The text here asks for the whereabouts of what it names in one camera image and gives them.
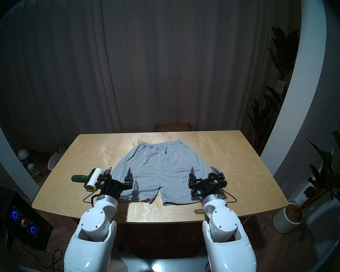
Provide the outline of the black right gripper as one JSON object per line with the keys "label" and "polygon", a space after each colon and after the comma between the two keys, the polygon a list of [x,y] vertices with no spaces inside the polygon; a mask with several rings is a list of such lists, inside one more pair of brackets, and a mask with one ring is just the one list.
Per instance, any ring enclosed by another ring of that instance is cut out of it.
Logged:
{"label": "black right gripper", "polygon": [[214,166],[211,166],[211,176],[205,179],[197,179],[194,172],[194,167],[191,168],[188,179],[188,186],[191,190],[191,197],[201,197],[205,199],[210,195],[219,195],[220,189],[227,186],[227,181],[222,172]]}

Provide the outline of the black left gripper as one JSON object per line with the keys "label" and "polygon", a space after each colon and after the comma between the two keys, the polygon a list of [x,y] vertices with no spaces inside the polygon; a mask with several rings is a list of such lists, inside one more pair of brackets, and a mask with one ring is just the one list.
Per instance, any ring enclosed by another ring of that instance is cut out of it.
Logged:
{"label": "black left gripper", "polygon": [[124,179],[125,182],[121,183],[112,178],[110,175],[111,170],[112,167],[99,175],[99,178],[97,179],[97,189],[100,190],[100,193],[97,196],[102,197],[107,195],[118,201],[123,191],[133,188],[133,174],[131,168],[129,168]]}

